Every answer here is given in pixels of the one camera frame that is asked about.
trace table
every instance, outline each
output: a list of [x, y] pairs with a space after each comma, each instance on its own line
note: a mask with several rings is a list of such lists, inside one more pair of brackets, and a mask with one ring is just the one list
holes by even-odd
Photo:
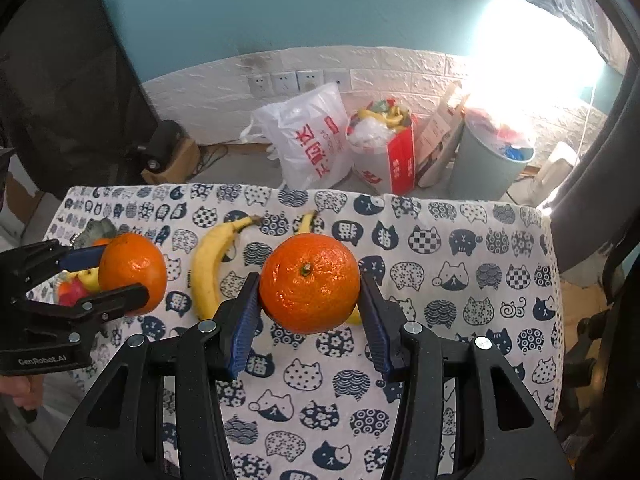
[[[243, 230], [220, 270], [233, 298], [249, 272], [316, 209], [313, 231], [342, 241], [371, 272], [382, 295], [437, 335], [485, 335], [553, 422], [564, 355], [562, 303], [550, 219], [529, 207], [447, 202], [334, 190], [300, 191], [232, 184], [75, 187], [47, 238], [68, 243], [90, 218], [153, 240], [168, 270], [165, 300], [151, 313], [110, 322], [96, 338], [92, 366], [75, 370], [87, 390], [123, 341], [142, 332], [175, 336], [196, 323], [189, 268], [196, 242], [217, 222], [261, 215]], [[35, 293], [52, 298], [52, 280]], [[246, 371], [219, 383], [220, 407], [238, 478], [314, 480], [380, 477], [401, 384], [385, 384], [369, 360], [361, 326], [319, 335], [289, 333], [262, 315]], [[313, 377], [304, 388], [299, 371]], [[445, 386], [440, 471], [451, 470], [455, 403]], [[175, 395], [165, 381], [164, 450], [177, 463]]]

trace trash bin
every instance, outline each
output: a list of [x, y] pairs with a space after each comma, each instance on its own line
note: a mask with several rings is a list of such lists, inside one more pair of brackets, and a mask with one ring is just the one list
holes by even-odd
[[513, 160], [491, 147], [486, 131], [476, 128], [469, 114], [448, 185], [454, 200], [500, 200], [520, 171], [533, 159], [534, 148], [521, 148], [525, 160]]

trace black and white cat print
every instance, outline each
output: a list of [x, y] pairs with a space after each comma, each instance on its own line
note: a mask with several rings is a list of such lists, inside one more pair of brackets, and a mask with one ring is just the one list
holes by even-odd
[[[194, 248], [210, 228], [247, 215], [264, 219], [244, 229], [223, 259], [221, 292], [234, 298], [247, 274], [260, 272], [314, 208], [313, 231], [345, 244], [407, 319], [455, 340], [490, 338], [548, 420], [555, 419], [564, 335], [549, 218], [508, 204], [335, 190], [229, 184], [69, 190], [47, 238], [68, 244], [89, 219], [109, 218], [118, 232], [153, 240], [164, 254], [169, 280], [164, 301], [153, 312], [104, 325], [94, 362], [73, 372], [78, 385], [87, 391], [128, 336], [143, 333], [159, 340], [196, 323], [189, 269]], [[52, 301], [54, 281], [34, 296]], [[164, 451], [177, 463], [174, 386], [168, 380], [165, 387]], [[217, 385], [236, 476], [376, 480], [386, 463], [402, 388], [385, 383], [374, 370], [361, 326], [301, 336], [263, 315], [246, 370]], [[444, 398], [440, 473], [452, 468], [452, 384], [445, 385]]]

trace silver bolt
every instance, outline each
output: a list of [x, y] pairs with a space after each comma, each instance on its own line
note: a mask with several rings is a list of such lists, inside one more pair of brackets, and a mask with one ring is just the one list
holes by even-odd
[[476, 337], [476, 339], [474, 339], [474, 341], [476, 342], [476, 346], [479, 349], [482, 350], [488, 350], [489, 348], [491, 348], [491, 340], [485, 338], [484, 336], [480, 336], [480, 337]]
[[420, 332], [422, 332], [422, 325], [417, 321], [407, 321], [404, 324], [404, 329], [409, 334], [419, 334]]
[[134, 334], [129, 336], [129, 338], [127, 339], [127, 344], [131, 347], [131, 348], [135, 348], [137, 346], [142, 345], [143, 342], [145, 342], [146, 337], [142, 334]]
[[198, 323], [198, 330], [200, 330], [203, 334], [208, 334], [209, 332], [213, 332], [216, 329], [216, 322], [212, 319], [205, 319]]

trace wall socket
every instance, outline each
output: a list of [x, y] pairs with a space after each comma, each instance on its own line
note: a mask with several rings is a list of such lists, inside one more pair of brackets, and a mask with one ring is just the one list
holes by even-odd
[[291, 95], [300, 92], [295, 72], [274, 72], [271, 74], [271, 86], [276, 95]]
[[271, 77], [269, 74], [259, 74], [247, 76], [249, 90], [254, 97], [270, 97], [273, 95]]
[[297, 70], [298, 87], [301, 92], [309, 92], [324, 84], [324, 74], [322, 70]]
[[346, 68], [325, 69], [324, 82], [336, 83], [340, 92], [348, 92], [351, 90], [351, 74]]

